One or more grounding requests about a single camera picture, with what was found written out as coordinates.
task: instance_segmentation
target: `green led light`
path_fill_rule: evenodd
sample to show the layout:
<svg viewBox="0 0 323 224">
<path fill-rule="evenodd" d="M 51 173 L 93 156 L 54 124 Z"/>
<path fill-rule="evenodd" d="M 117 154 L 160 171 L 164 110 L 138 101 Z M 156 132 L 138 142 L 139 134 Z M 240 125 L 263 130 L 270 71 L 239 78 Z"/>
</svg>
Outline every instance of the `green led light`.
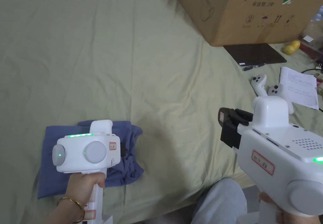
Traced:
<svg viewBox="0 0 323 224">
<path fill-rule="evenodd" d="M 313 162 L 323 162 L 323 157 L 314 158 Z"/>
<path fill-rule="evenodd" d="M 70 135 L 69 138 L 76 138 L 77 136 L 91 136 L 93 133 L 86 133 L 86 134 L 77 134 L 77 135 Z"/>
</svg>

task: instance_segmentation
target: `wrist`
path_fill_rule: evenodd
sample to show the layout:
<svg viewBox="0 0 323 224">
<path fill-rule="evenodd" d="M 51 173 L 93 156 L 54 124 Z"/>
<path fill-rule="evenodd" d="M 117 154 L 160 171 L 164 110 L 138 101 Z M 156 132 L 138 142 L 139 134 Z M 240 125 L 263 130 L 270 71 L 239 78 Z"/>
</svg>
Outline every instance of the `wrist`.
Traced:
<svg viewBox="0 0 323 224">
<path fill-rule="evenodd" d="M 83 210 L 73 201 L 63 199 L 59 202 L 58 208 L 69 213 L 70 221 L 79 221 L 82 218 Z"/>
</svg>

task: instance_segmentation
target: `black cable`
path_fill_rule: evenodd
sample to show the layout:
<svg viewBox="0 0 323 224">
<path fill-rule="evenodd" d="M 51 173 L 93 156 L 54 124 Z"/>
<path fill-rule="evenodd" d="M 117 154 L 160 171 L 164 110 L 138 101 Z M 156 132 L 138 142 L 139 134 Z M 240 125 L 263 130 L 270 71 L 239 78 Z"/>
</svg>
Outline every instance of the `black cable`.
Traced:
<svg viewBox="0 0 323 224">
<path fill-rule="evenodd" d="M 303 71 L 303 72 L 302 72 L 302 74 L 303 74 L 303 73 L 305 73 L 305 72 L 307 72 L 307 71 L 311 71 L 311 70 L 319 70 L 319 71 L 321 71 L 321 69 L 311 68 L 311 69 L 307 69 L 307 70 Z"/>
<path fill-rule="evenodd" d="M 317 68 L 311 68 L 311 69 L 307 69 L 307 70 L 303 71 L 303 72 L 302 72 L 302 74 L 303 74 L 303 73 L 305 73 L 305 72 L 307 72 L 307 71 L 311 71 L 311 70 L 318 70 L 318 71 L 321 71 L 320 69 L 317 69 Z"/>
</svg>

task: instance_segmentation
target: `white paper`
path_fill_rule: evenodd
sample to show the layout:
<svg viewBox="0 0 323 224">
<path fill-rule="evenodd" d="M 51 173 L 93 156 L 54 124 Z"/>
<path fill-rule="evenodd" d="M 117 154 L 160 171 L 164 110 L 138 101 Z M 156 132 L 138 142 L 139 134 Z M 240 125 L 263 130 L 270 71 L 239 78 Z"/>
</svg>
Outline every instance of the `white paper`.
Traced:
<svg viewBox="0 0 323 224">
<path fill-rule="evenodd" d="M 319 109 L 316 78 L 313 75 L 301 74 L 288 67 L 282 67 L 279 82 L 287 87 L 292 102 L 315 110 Z"/>
<path fill-rule="evenodd" d="M 304 38 L 303 38 L 304 40 L 306 40 L 308 43 L 310 43 L 312 40 L 314 40 L 312 37 L 310 37 L 310 36 L 305 36 Z"/>
</svg>

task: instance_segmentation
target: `cardboard box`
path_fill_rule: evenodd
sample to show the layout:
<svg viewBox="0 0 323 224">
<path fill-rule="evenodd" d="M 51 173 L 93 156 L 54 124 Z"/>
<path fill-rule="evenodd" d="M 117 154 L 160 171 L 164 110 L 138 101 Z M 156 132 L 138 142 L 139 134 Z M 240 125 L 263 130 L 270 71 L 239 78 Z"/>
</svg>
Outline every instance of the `cardboard box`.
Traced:
<svg viewBox="0 0 323 224">
<path fill-rule="evenodd" d="M 296 39 L 323 0 L 179 0 L 211 46 Z"/>
</svg>

